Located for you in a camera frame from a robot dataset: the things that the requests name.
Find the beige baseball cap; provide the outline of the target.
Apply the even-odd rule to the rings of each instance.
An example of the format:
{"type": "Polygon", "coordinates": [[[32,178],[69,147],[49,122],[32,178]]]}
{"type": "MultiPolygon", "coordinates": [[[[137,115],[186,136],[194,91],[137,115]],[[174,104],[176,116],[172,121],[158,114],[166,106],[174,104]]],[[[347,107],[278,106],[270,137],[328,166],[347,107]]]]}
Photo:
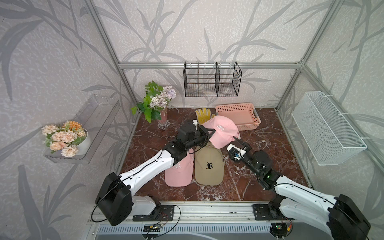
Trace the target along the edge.
{"type": "Polygon", "coordinates": [[[218,186],[224,179],[225,159],[210,142],[195,151],[195,179],[200,185],[218,186]]]}

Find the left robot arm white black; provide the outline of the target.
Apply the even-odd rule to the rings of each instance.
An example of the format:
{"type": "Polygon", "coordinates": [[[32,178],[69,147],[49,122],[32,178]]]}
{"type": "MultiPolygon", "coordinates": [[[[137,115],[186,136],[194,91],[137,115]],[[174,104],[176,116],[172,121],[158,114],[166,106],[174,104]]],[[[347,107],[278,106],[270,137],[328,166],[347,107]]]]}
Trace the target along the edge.
{"type": "Polygon", "coordinates": [[[179,128],[175,139],[152,158],[119,176],[115,173],[107,175],[96,197],[96,207],[111,226],[119,225],[138,205],[134,203],[133,196],[141,187],[184,159],[190,149],[206,146],[215,133],[215,129],[200,126],[196,120],[185,123],[179,128]]]}

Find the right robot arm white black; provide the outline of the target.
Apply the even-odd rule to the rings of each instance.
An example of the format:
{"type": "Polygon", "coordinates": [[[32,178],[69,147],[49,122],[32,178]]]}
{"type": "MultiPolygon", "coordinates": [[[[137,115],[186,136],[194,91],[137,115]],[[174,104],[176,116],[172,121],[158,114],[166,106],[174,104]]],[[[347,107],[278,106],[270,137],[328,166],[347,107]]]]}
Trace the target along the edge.
{"type": "Polygon", "coordinates": [[[227,147],[230,159],[244,163],[264,190],[276,193],[269,203],[273,212],[311,225],[334,240],[368,239],[371,224],[350,197],[327,195],[296,183],[273,169],[266,152],[251,153],[248,143],[237,142],[240,148],[234,144],[227,147]]]}

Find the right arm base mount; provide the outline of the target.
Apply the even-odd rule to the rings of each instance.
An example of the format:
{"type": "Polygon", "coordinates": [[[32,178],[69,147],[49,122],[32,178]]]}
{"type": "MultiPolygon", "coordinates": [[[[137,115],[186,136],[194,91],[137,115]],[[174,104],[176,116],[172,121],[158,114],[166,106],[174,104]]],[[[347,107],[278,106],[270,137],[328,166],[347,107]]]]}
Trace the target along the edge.
{"type": "Polygon", "coordinates": [[[288,218],[280,211],[281,202],[286,197],[276,195],[275,198],[267,204],[252,205],[253,214],[256,221],[285,221],[294,220],[288,218]]]}

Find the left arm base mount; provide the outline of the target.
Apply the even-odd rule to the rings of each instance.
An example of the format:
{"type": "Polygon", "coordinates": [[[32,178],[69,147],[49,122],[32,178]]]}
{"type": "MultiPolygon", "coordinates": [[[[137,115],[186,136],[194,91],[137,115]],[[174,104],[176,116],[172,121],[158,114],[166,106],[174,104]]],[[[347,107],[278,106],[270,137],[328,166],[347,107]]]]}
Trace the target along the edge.
{"type": "Polygon", "coordinates": [[[149,196],[134,196],[130,216],[134,222],[168,222],[174,219],[175,207],[175,205],[162,205],[149,196]]]}

